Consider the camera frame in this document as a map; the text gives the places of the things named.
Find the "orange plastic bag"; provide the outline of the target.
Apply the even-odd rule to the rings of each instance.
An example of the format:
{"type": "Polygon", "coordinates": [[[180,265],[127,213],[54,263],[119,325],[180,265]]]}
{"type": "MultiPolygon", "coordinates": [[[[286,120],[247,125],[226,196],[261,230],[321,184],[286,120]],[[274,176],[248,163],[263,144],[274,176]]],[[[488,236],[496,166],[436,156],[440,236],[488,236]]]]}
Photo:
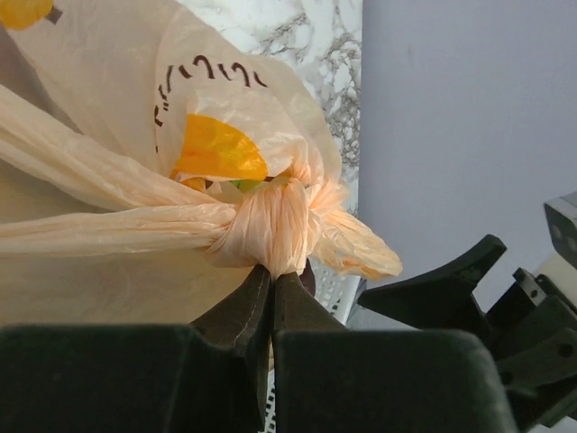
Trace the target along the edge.
{"type": "Polygon", "coordinates": [[[401,273],[287,64],[175,1],[4,1],[1,321],[188,323],[261,264],[401,273]]]}

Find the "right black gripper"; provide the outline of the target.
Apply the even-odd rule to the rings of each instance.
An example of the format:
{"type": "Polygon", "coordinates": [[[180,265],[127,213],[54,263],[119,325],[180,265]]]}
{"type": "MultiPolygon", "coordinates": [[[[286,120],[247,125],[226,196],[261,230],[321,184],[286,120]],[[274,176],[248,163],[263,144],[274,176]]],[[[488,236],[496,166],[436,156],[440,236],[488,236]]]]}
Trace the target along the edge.
{"type": "Polygon", "coordinates": [[[364,291],[358,304],[418,329],[492,331],[489,349],[517,426],[551,428],[576,414],[576,307],[550,278],[519,268],[484,316],[472,293],[505,252],[485,235],[439,268],[364,291]]]}

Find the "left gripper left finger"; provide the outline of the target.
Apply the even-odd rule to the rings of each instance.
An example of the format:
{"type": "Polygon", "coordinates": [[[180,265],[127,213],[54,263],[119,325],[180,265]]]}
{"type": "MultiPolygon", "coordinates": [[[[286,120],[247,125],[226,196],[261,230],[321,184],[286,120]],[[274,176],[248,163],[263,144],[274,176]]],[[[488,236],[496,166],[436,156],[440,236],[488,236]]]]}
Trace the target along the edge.
{"type": "Polygon", "coordinates": [[[4,327],[1,429],[259,431],[272,300],[259,266],[186,325],[4,327]]]}

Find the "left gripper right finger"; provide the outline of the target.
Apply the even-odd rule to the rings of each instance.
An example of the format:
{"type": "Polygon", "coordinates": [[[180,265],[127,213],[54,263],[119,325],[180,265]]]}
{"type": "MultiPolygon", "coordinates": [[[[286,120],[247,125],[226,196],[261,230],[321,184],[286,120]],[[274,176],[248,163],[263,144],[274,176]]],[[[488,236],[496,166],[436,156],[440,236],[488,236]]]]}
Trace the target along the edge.
{"type": "Polygon", "coordinates": [[[461,331],[350,330],[295,273],[275,284],[279,432],[513,432],[495,364],[461,331]]]}

